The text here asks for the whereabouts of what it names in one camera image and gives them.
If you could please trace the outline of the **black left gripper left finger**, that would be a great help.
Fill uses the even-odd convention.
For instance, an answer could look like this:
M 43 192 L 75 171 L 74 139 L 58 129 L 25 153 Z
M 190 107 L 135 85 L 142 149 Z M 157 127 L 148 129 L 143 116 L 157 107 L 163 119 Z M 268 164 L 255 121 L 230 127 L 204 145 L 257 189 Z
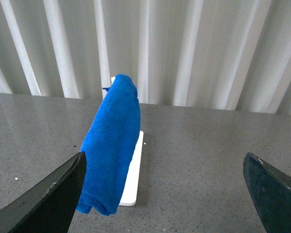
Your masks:
M 79 152 L 42 181 L 0 210 L 0 233 L 66 233 L 86 173 Z

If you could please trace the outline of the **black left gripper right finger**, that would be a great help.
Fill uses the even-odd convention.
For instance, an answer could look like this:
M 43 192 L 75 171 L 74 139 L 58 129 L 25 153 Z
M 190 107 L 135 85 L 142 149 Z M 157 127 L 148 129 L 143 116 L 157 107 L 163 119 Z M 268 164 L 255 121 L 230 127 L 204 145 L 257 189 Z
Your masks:
M 291 233 L 291 176 L 247 153 L 243 176 L 258 213 L 268 233 Z

